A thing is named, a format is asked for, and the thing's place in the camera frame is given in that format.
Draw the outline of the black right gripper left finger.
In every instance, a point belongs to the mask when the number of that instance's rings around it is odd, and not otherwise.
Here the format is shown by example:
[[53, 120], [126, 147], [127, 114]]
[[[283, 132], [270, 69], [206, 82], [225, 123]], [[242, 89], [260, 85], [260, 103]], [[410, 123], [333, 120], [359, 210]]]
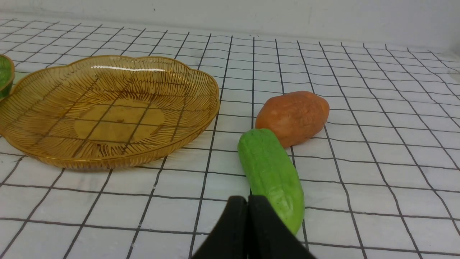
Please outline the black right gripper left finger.
[[246, 259], [245, 244], [248, 203], [231, 196], [216, 225], [194, 253], [194, 259]]

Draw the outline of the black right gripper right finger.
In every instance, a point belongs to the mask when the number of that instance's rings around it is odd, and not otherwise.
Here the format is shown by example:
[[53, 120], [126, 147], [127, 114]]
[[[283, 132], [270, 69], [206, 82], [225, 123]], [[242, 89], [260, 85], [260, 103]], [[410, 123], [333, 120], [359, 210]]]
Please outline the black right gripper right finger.
[[277, 216], [268, 199], [250, 195], [248, 200], [249, 259], [314, 259]]

